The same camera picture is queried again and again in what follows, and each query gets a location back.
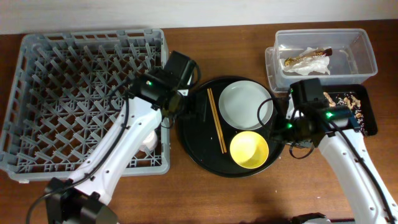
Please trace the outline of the brown snack wrapper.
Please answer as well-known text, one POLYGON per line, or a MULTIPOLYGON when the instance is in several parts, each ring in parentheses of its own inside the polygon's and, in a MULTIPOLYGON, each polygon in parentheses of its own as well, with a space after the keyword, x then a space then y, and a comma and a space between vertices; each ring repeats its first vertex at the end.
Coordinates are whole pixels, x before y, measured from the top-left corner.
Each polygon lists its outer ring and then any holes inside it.
POLYGON ((315 50, 309 51, 305 54, 302 54, 301 56, 293 57, 293 58, 289 57, 289 58, 285 59, 284 66, 285 67, 293 66, 307 58, 328 57, 328 56, 331 56, 332 54, 333 54, 333 50, 330 47, 315 49, 315 50))

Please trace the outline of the food scraps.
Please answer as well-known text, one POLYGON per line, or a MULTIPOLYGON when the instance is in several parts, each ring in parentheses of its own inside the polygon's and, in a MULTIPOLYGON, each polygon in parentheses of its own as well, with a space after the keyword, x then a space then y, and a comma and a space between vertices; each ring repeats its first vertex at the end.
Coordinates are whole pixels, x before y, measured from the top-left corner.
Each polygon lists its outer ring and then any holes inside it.
POLYGON ((330 107, 335 106, 347 106, 359 124, 360 130, 364 135, 367 135, 364 122, 364 112, 362 109, 361 100, 358 99, 358 95, 354 92, 347 93, 327 93, 323 92, 324 97, 328 100, 330 107))

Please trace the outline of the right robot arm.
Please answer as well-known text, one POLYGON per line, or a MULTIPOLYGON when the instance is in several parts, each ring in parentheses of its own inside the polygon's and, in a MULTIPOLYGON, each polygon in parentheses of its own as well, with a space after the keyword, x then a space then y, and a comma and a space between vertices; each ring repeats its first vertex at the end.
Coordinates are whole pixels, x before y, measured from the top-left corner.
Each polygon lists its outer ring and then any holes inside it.
POLYGON ((331 166, 356 223, 397 223, 397 202, 375 168, 354 114, 331 107, 317 78, 291 84, 288 110, 274 140, 290 147, 310 143, 331 166))

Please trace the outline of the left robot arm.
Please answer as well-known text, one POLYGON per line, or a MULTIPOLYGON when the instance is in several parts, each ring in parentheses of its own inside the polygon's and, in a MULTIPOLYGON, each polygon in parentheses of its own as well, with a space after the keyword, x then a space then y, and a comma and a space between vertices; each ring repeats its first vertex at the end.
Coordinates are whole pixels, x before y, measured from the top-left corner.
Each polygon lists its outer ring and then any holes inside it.
POLYGON ((124 103, 91 155, 67 180, 52 178, 41 200, 49 223, 118 223, 109 208, 114 190, 132 157, 165 118, 188 116, 187 95, 201 79, 199 65, 173 51, 162 68, 131 81, 124 103))

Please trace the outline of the pink plastic cup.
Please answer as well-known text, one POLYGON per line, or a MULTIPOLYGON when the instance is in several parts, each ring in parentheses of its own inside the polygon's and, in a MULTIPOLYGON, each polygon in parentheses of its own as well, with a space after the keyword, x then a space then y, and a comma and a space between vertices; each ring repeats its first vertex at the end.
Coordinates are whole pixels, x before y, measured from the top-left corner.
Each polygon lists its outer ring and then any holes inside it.
POLYGON ((142 142, 139 150, 142 152, 152 152, 158 144, 158 136, 155 131, 152 131, 142 142))

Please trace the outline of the yellow bowl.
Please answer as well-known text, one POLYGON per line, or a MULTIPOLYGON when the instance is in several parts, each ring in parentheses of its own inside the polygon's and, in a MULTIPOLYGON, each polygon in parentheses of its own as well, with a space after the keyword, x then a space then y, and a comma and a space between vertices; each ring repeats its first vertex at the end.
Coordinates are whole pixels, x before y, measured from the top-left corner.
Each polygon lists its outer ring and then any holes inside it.
POLYGON ((245 169, 257 169, 269 157, 267 141, 254 131, 243 131, 235 135, 229 144, 232 160, 245 169))

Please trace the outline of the white napkin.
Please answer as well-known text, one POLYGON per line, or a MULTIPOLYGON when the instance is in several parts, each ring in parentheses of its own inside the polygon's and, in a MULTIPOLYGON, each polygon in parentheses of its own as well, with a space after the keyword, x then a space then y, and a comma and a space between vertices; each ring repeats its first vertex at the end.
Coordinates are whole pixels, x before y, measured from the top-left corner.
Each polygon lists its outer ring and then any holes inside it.
MULTIPOLYGON (((308 47, 304 52, 299 54, 298 56, 301 56, 302 54, 305 54, 309 51, 315 50, 311 47, 308 47)), ((286 58, 281 58, 279 59, 279 64, 284 72, 288 73, 298 73, 299 75, 307 76, 312 72, 317 72, 321 74, 330 74, 330 70, 328 69, 329 63, 330 63, 330 56, 328 57, 315 57, 315 58, 307 58, 301 61, 300 63, 297 63, 293 66, 284 66, 284 61, 286 58)))

